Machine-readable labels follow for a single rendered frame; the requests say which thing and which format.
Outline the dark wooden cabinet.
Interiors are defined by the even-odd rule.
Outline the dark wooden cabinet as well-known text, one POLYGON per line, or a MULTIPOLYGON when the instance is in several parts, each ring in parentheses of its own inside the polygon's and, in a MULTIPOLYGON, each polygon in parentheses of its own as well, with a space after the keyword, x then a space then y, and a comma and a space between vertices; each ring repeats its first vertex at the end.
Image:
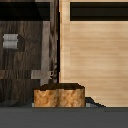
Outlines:
POLYGON ((0 0, 0 107, 27 107, 35 89, 58 81, 59 0, 0 0), (4 34, 18 48, 3 47, 4 34))

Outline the small grey can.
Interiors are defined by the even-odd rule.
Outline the small grey can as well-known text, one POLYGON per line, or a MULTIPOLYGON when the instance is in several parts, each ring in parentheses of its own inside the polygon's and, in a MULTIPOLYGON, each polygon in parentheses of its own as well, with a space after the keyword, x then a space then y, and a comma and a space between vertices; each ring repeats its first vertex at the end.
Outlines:
POLYGON ((3 35, 3 47, 9 49, 18 48, 18 35, 17 34, 4 34, 3 35))

